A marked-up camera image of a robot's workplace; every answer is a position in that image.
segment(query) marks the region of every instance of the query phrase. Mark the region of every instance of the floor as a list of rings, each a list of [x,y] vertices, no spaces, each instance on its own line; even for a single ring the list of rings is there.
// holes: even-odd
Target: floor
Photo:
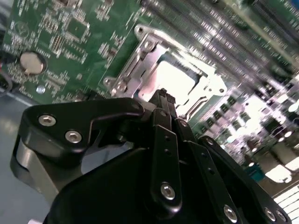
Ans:
[[[50,208],[43,196],[16,179],[9,167],[21,115],[30,103],[8,96],[0,98],[1,224],[27,224],[31,219],[42,222]],[[82,172],[86,173],[126,150],[125,146],[110,146],[88,155],[83,159]]]

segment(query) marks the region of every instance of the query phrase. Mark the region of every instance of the cpu socket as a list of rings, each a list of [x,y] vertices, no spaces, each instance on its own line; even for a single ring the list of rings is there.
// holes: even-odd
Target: cpu socket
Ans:
[[[134,32],[139,45],[116,79],[104,79],[113,97],[149,101],[163,88],[176,99],[178,116],[189,120],[212,96],[226,94],[227,87],[215,68],[166,33],[141,24]]]

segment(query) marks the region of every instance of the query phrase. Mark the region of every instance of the integrated circuit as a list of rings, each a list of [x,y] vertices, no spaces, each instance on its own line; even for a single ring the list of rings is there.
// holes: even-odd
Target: integrated circuit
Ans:
[[[70,18],[69,23],[66,27],[66,34],[72,39],[80,42],[84,39],[88,32],[89,24],[79,21],[76,18]]]

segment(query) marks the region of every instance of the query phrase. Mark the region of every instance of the chip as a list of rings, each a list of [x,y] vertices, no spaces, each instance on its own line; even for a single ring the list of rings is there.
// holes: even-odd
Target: chip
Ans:
[[[87,31],[88,25],[82,23],[76,18],[71,18],[66,29],[67,34],[77,41],[81,41],[84,38]]]

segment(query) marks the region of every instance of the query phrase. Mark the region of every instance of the silver screw head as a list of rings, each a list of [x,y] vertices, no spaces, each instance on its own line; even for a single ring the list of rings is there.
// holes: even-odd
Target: silver screw head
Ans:
[[[276,214],[284,221],[286,222],[286,217],[281,213],[281,211],[276,210]]]
[[[187,127],[187,123],[184,120],[180,120],[182,126]]]
[[[212,146],[213,145],[213,141],[210,139],[206,139],[206,141]]]
[[[70,143],[79,143],[82,140],[82,136],[79,132],[76,131],[68,131],[65,133],[65,139],[67,139]]]
[[[109,78],[105,78],[104,79],[104,84],[105,85],[110,85],[111,84],[111,80]]]
[[[120,92],[124,92],[127,88],[127,84],[123,81],[120,81],[117,86],[116,86],[117,90]]]
[[[265,208],[264,209],[264,212],[266,214],[266,216],[273,222],[275,222],[276,218],[274,216],[274,214],[268,209],[268,208]]]
[[[151,51],[154,48],[154,43],[150,42],[150,41],[146,41],[144,43],[144,49],[146,49],[147,51]]]
[[[38,85],[36,88],[36,92],[38,94],[44,94],[46,92],[46,88],[43,85]]]
[[[160,190],[167,200],[173,200],[176,196],[174,189],[167,183],[162,184]]]
[[[238,217],[235,213],[235,211],[229,207],[227,204],[224,205],[223,207],[223,211],[224,214],[226,215],[226,217],[232,222],[232,223],[236,223],[238,221]]]
[[[38,122],[42,126],[51,127],[56,124],[56,119],[50,115],[42,115],[38,118]]]

